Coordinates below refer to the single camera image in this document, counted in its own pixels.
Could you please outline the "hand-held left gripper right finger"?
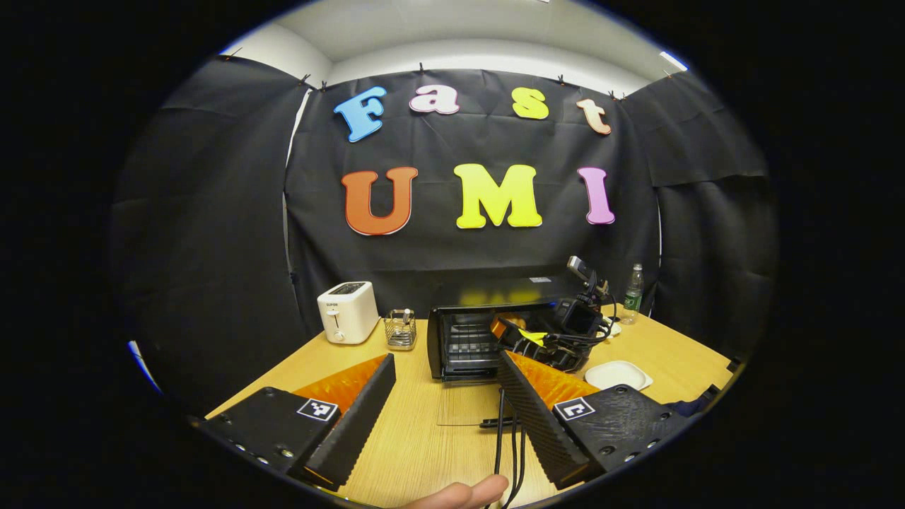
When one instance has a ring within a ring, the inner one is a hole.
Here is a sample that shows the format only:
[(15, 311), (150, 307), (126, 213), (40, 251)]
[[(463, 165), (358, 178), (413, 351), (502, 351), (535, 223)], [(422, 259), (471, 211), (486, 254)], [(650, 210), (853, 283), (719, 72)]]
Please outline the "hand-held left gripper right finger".
[(599, 390), (511, 351), (500, 354), (497, 380), (557, 489), (621, 469), (689, 426), (629, 385)]

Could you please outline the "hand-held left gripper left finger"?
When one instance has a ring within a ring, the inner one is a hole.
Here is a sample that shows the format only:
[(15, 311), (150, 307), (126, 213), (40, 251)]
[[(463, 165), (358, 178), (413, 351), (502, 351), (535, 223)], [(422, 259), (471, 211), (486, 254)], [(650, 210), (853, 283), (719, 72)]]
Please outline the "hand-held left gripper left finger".
[(386, 353), (295, 391), (262, 387), (197, 428), (278, 474), (337, 490), (395, 381), (395, 357)]

